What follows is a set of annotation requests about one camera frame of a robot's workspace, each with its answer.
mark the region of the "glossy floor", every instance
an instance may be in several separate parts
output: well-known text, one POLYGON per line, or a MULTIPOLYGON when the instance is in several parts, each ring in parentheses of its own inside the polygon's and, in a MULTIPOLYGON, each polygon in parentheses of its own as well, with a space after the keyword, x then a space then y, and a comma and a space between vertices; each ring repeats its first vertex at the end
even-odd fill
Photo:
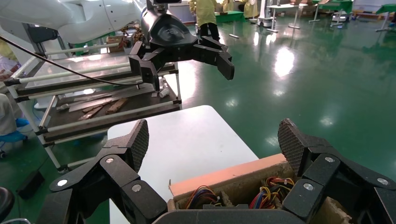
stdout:
MULTIPOLYGON (((221 42, 233 56, 234 80, 226 81, 210 65, 180 63, 183 107, 211 105, 260 158, 280 152, 278 125, 290 118, 345 157, 396 180, 396 33, 374 32, 381 26, 376 21, 331 28, 329 18, 314 24, 302 18, 301 30, 293 30, 287 27, 293 19, 278 18, 278 34, 247 22, 219 24, 221 42)), ((95 155, 105 141, 90 137, 54 152, 68 163, 95 155)), ((41 164, 46 179, 33 198, 19 200, 8 218, 36 220, 48 185, 59 176, 46 158, 33 138, 0 161, 1 186, 15 190, 41 164)), ((104 203, 88 223, 108 220, 104 203)))

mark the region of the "metal pole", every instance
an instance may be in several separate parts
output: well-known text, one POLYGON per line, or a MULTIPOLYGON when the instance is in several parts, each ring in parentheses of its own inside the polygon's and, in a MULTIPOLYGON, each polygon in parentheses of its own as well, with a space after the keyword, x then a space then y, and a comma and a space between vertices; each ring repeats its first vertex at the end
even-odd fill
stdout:
MULTIPOLYGON (((119 69, 119 68, 124 68, 124 67, 129 67, 129 66, 130 66, 129 62, 126 62, 126 63, 108 65, 108 66, 103 66, 103 67, 98 67, 98 68, 89 68, 89 69, 78 70, 77 72, 85 74, 85 73, 91 73, 91 72, 96 72, 96 71, 119 69)), ((22 83, 36 82, 36 81, 42 81, 42 80, 47 80, 47 79, 62 78, 62 77, 73 76, 73 75, 76 75, 76 74, 66 71, 66 72, 61 72, 61 73, 57 73, 57 74, 45 75, 45 76, 21 78, 19 81, 22 84, 22 83)))
POLYGON ((381 29, 377 29, 377 30, 376 30, 376 32, 380 32, 380 31, 388 30, 388 29, 384 29, 384 28, 385 28, 385 24, 386 24, 386 22, 387 22, 387 21, 388 21, 388 19, 389 19, 389 15, 390 15, 390 13, 388 12, 388 14, 386 14, 386 17, 385 17, 385 20, 384 20, 384 22, 382 23, 382 27, 381 27, 381 29))
POLYGON ((271 26, 271 30, 274 30, 274 28, 275 28, 275 26, 274 26, 274 24, 275 24, 275 11, 276 11, 276 8, 274 8, 274 15, 272 16, 272 26, 271 26))
POLYGON ((298 10, 299 10, 299 6, 297 6, 297 10, 296 10, 296 16, 294 16, 294 24, 293 26, 288 25, 288 27, 293 28, 293 29, 300 29, 300 27, 296 27, 296 23, 297 23, 297 16, 298 16, 298 10))
POLYGON ((57 145, 57 144, 59 144, 59 143, 68 142, 68 141, 72 141, 72 140, 76 140, 76 139, 85 138, 85 137, 88 137, 88 136, 91 136, 91 135, 96 135, 96 134, 104 133, 104 132, 107 132, 107 130, 108 130, 108 128, 107 128, 107 129, 104 129, 104 130, 97 131, 97 132, 90 132, 90 133, 87 133, 87 134, 82 134, 82 135, 79 135, 79 136, 75 136, 75 137, 71 137, 71 138, 67 138, 67 139, 62 139, 62 140, 54 141, 54 143, 57 145))
POLYGON ((71 162, 71 163, 67 164, 67 167, 75 167, 75 166, 78 166, 80 164, 87 163, 87 162, 89 162, 89 161, 91 161, 93 159, 95 159, 95 157, 91 157, 91 158, 88 158, 88 159, 85 159, 85 160, 80 160, 80 161, 77 161, 77 162, 71 162))
MULTIPOLYGON (((168 75, 168 74, 170 74, 170 72, 166 71, 166 72, 159 73, 158 76, 161 77, 161 76, 168 75)), ((118 83, 139 82, 139 81, 141 81, 141 77, 120 80, 120 81, 118 81, 118 83)), ((102 87, 102 86, 108 86, 108 85, 111 85, 111 84, 102 83, 102 84, 97 84, 97 85, 90 85, 89 88, 94 89, 94 88, 98 88, 98 87, 102 87)), ((76 91, 80 91, 80 90, 86 90, 86 88, 87 88, 86 86, 83 86, 83 87, 74 88, 74 89, 66 89, 66 90, 62 90, 62 91, 53 91, 53 92, 43 93, 43 94, 40 94, 40 95, 29 96, 29 99, 36 99, 36 98, 41 98, 41 97, 60 95, 60 94, 69 93, 69 92, 76 92, 76 91)))
POLYGON ((11 76, 11 78, 18 78, 25 70, 26 68, 33 63, 37 58, 32 56, 31 58, 29 58, 29 60, 24 63, 16 72, 14 72, 14 74, 11 76))
POLYGON ((62 54, 62 53, 77 52, 77 51, 82 51, 82 50, 117 47, 118 45, 119 45, 119 43, 111 43, 111 44, 95 45, 95 46, 90 46, 90 47, 86 47, 86 48, 73 48, 73 49, 66 49, 66 50, 50 51, 50 52, 45 52, 45 55, 48 56, 48 55, 56 55, 56 54, 62 54))
POLYGON ((318 16, 318 11, 319 11, 319 4, 316 5, 316 12, 315 12, 315 17, 313 18, 313 20, 310 20, 308 22, 318 22, 320 20, 317 20, 317 16, 318 16))
POLYGON ((52 152, 51 148, 50 147, 45 147, 44 149, 47 152, 47 154, 48 154, 49 158, 51 159, 52 163, 55 165, 55 167, 57 169, 60 168, 61 165, 59 164, 58 160, 54 156, 54 153, 52 152))
POLYGON ((51 108, 52 108, 52 105, 54 104, 56 98, 57 98, 56 95, 54 95, 54 96, 52 97, 51 102, 49 103, 47 109, 45 110, 45 113, 44 113, 44 115, 43 115, 43 117, 42 117, 42 119, 41 119, 41 122, 40 122, 40 124, 38 125, 39 128, 44 127, 44 124, 45 124, 45 122, 47 121, 47 118, 48 118, 48 114, 50 113, 51 108))
POLYGON ((151 106, 146 106, 146 107, 142 107, 142 108, 138 108, 138 109, 134 109, 134 110, 130 110, 130 111, 124 111, 124 112, 119 112, 119 113, 115 113, 115 114, 109 114, 109 115, 98 117, 98 118, 82 120, 82 121, 78 121, 78 122, 74 122, 74 123, 70 123, 70 124, 66 124, 66 125, 50 127, 47 130, 48 130, 48 132, 55 132, 55 131, 59 131, 59 130, 70 128, 70 127, 76 127, 76 126, 79 126, 79 125, 86 125, 86 124, 90 124, 90 123, 95 123, 95 122, 98 122, 98 121, 101 121, 101 120, 104 120, 104 119, 111 119, 111 118, 115 118, 115 117, 119 117, 119 116, 123 116, 123 115, 128 115, 128 114, 132 114, 132 113, 137 113, 137 112, 142 112, 142 111, 146 111, 146 110, 150 110, 150 109, 154 109, 154 108, 158 108, 158 107, 166 106, 166 105, 173 105, 173 101, 169 101, 169 102, 165 102, 165 103, 161 103, 161 104, 156 104, 156 105, 151 105, 151 106))

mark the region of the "white bar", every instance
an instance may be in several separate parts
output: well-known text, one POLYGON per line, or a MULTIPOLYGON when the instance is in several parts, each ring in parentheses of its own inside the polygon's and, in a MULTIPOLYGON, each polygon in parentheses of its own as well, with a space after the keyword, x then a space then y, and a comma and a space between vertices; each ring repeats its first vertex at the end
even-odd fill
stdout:
POLYGON ((14 74, 11 76, 11 78, 18 78, 25 70, 26 68, 33 63, 36 60, 35 56, 32 56, 31 58, 29 58, 29 60, 24 63, 16 72, 14 72, 14 74))
POLYGON ((48 56, 48 55, 56 55, 56 54, 98 49, 98 48, 117 47, 118 45, 119 45, 119 43, 111 43, 111 44, 95 45, 95 46, 90 46, 90 47, 86 47, 86 48, 73 48, 73 49, 66 49, 66 50, 59 50, 59 51, 51 51, 51 52, 45 52, 45 55, 48 56))
POLYGON ((390 15, 390 13, 388 13, 388 14, 386 14, 386 17, 385 17, 385 20, 384 20, 384 22, 382 23, 382 27, 381 27, 381 29, 377 29, 377 30, 375 30, 376 32, 380 32, 380 31, 385 31, 385 30, 388 30, 387 28, 385 28, 385 24, 386 24, 386 22, 388 21, 388 19, 389 19, 389 15, 390 15))
POLYGON ((54 154, 52 153, 52 150, 50 147, 45 147, 44 148, 45 151, 47 151, 47 154, 49 156, 49 158, 52 160, 52 162, 54 163, 55 167, 58 169, 59 167, 61 167, 61 165, 59 164, 58 160, 56 159, 56 157, 54 156, 54 154))
POLYGON ((67 141, 81 139, 81 138, 85 138, 85 137, 92 136, 92 135, 95 135, 95 134, 100 134, 100 133, 103 133, 103 132, 107 132, 107 130, 108 129, 100 130, 100 131, 96 131, 96 132, 90 132, 90 133, 87 133, 87 134, 82 134, 82 135, 74 136, 74 137, 71 137, 71 138, 62 139, 62 140, 59 140, 59 141, 54 141, 54 143, 55 144, 59 144, 59 143, 67 142, 67 141))
POLYGON ((158 107, 161 107, 161 106, 172 105, 172 104, 173 104, 173 101, 165 102, 165 103, 151 105, 151 106, 146 106, 146 107, 142 107, 142 108, 138 108, 138 109, 134 109, 134 110, 130 110, 130 111, 124 111, 124 112, 120 112, 120 113, 109 114, 109 115, 98 117, 98 118, 82 120, 82 121, 78 121, 78 122, 74 122, 74 123, 70 123, 70 124, 66 124, 66 125, 50 127, 47 130, 48 130, 48 132, 59 131, 59 130, 70 128, 70 127, 75 127, 75 126, 79 126, 79 125, 86 125, 86 124, 94 123, 94 122, 101 121, 101 120, 104 120, 104 119, 111 119, 111 118, 115 118, 115 117, 119 117, 119 116, 123 116, 123 115, 127 115, 127 114, 142 112, 142 111, 158 108, 158 107))
POLYGON ((46 109, 45 112, 44 112, 44 115, 43 115, 42 118, 41 118, 41 122, 40 122, 40 124, 38 125, 39 127, 44 127, 45 121, 46 121, 47 118, 48 118, 48 114, 50 113, 51 108, 52 108, 52 105, 54 104, 56 98, 57 98, 56 95, 54 95, 54 96, 52 97, 51 102, 49 103, 47 109, 46 109))
POLYGON ((319 11, 319 4, 316 5, 316 12, 315 12, 315 17, 313 18, 313 20, 310 20, 308 22, 318 22, 320 20, 317 20, 317 16, 318 16, 318 11, 319 11))
POLYGON ((179 82, 179 73, 176 73, 176 85, 177 85, 177 99, 182 100, 181 91, 180 91, 180 82, 179 82))
MULTIPOLYGON (((166 71, 166 72, 159 73, 158 76, 161 77, 161 76, 168 75, 168 74, 171 74, 171 73, 166 71)), ((127 82, 133 82, 133 81, 141 81, 141 77, 125 79, 125 80, 119 80, 119 81, 116 81, 116 82, 117 83, 127 83, 127 82)), ((97 84, 97 85, 85 85, 85 86, 82 86, 82 87, 79 87, 79 88, 74 88, 74 89, 67 89, 67 90, 62 90, 62 91, 48 92, 48 93, 44 93, 44 94, 40 94, 40 95, 33 95, 33 96, 29 96, 29 99, 37 99, 37 98, 40 98, 40 97, 48 97, 48 96, 53 96, 53 95, 60 95, 60 94, 64 94, 64 93, 69 93, 69 92, 76 92, 76 91, 80 91, 80 90, 86 90, 87 88, 94 89, 94 88, 107 86, 107 85, 111 85, 111 84, 102 83, 102 84, 97 84)))
MULTIPOLYGON (((130 66, 129 62, 126 62, 126 63, 108 65, 108 66, 103 66, 103 67, 98 67, 98 68, 77 70, 77 72, 84 74, 84 73, 91 73, 91 72, 96 72, 96 71, 119 69, 119 68, 124 68, 124 67, 129 67, 129 66, 130 66)), ((61 73, 57 73, 57 74, 45 75, 45 76, 21 78, 20 82, 21 83, 30 83, 30 82, 35 82, 35 81, 42 81, 42 80, 53 79, 53 78, 62 78, 62 77, 73 76, 73 75, 76 75, 76 74, 74 74, 73 72, 66 71, 66 72, 61 72, 61 73)))
POLYGON ((14 98, 14 99, 17 99, 18 98, 18 93, 16 92, 16 90, 14 89, 14 86, 12 85, 12 86, 7 86, 7 89, 8 89, 8 91, 11 93, 11 96, 14 98))
POLYGON ((233 38, 236 38, 236 39, 239 39, 239 37, 237 35, 234 35, 234 34, 229 34, 229 36, 233 37, 233 38))
POLYGON ((88 159, 85 159, 85 160, 80 160, 80 161, 77 161, 77 162, 71 162, 71 163, 67 164, 67 167, 75 167, 75 166, 78 166, 80 164, 87 163, 87 162, 89 162, 89 161, 91 161, 93 159, 95 159, 95 157, 91 157, 91 158, 88 158, 88 159))

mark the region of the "metal rack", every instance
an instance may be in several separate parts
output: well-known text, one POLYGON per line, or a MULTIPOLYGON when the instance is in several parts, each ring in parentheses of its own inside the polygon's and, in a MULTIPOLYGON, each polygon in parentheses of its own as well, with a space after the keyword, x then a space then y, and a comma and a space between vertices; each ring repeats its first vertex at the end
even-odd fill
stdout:
MULTIPOLYGON (((87 47, 83 49, 67 49, 56 52, 46 52, 47 56, 53 54, 70 53, 88 49, 99 49, 114 47, 115 44, 108 45, 97 45, 87 47)), ((75 58, 67 58, 56 60, 59 64, 71 63, 71 69, 77 70, 80 73, 104 79, 107 81, 115 81, 117 83, 132 83, 139 84, 142 82, 140 76, 134 76, 130 70, 130 64, 128 62, 128 56, 122 53, 110 53, 102 55, 82 56, 75 58), (86 60, 87 57, 99 58, 99 63, 94 63, 91 67, 84 67, 87 63, 95 60, 86 60), (83 65, 82 69, 75 68, 73 66, 83 65)), ((158 76, 162 77, 168 74, 176 75, 177 91, 176 93, 171 87, 164 81, 165 85, 168 85, 170 94, 164 98, 151 96, 147 88, 141 88, 142 84, 137 85, 135 90, 136 94, 132 97, 128 97, 131 102, 129 105, 126 104, 118 113, 105 114, 106 106, 95 115, 95 118, 88 120, 78 120, 81 116, 78 112, 59 112, 53 109, 54 103, 57 100, 56 105, 60 106, 64 103, 68 103, 74 100, 74 97, 59 99, 58 96, 65 93, 71 93, 86 89, 94 89, 104 86, 110 86, 107 83, 100 83, 87 78, 82 78, 74 75, 71 72, 59 72, 49 74, 49 71, 56 71, 56 69, 49 67, 47 64, 42 62, 36 57, 31 57, 25 64, 23 64, 11 77, 6 86, 11 93, 12 97, 20 107, 21 111, 29 121, 38 139, 46 150, 48 156, 51 158, 55 167, 59 172, 69 170, 73 166, 77 166, 88 162, 92 158, 87 158, 81 161, 72 162, 69 164, 61 165, 52 152, 52 147, 56 144, 67 142, 71 140, 80 139, 83 137, 95 135, 98 133, 105 133, 111 126, 131 121, 135 119, 141 119, 148 116, 153 116, 161 113, 181 109, 181 96, 180 96, 180 83, 177 63, 166 64, 159 72, 158 76), (21 74, 24 74, 25 70, 31 64, 38 64, 27 74, 27 77, 20 78, 21 74), (52 96, 52 99, 44 113, 44 116, 38 126, 35 125, 32 110, 28 109, 25 105, 26 101, 31 99, 37 99, 42 97, 52 96)))

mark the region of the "electrical wire bundle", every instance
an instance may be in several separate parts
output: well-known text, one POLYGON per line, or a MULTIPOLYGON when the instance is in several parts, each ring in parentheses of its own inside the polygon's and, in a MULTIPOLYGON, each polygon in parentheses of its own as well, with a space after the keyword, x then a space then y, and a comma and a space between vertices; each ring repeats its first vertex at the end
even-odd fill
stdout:
POLYGON ((260 187, 260 192, 250 203, 250 209, 274 209, 274 200, 278 197, 277 192, 271 192, 268 187, 260 187))
POLYGON ((214 192, 205 185, 198 187, 194 193, 190 196, 189 200, 187 201, 186 209, 196 209, 199 205, 202 204, 212 204, 216 203, 215 206, 221 205, 219 199, 214 194, 214 192))
POLYGON ((260 192, 250 203, 250 209, 275 209, 275 198, 282 202, 294 186, 291 178, 269 177, 266 187, 260 187, 260 192))
POLYGON ((265 181, 266 184, 270 187, 271 192, 277 192, 279 194, 280 202, 283 202, 287 194, 294 187, 294 181, 291 178, 279 178, 279 177, 269 177, 265 181))

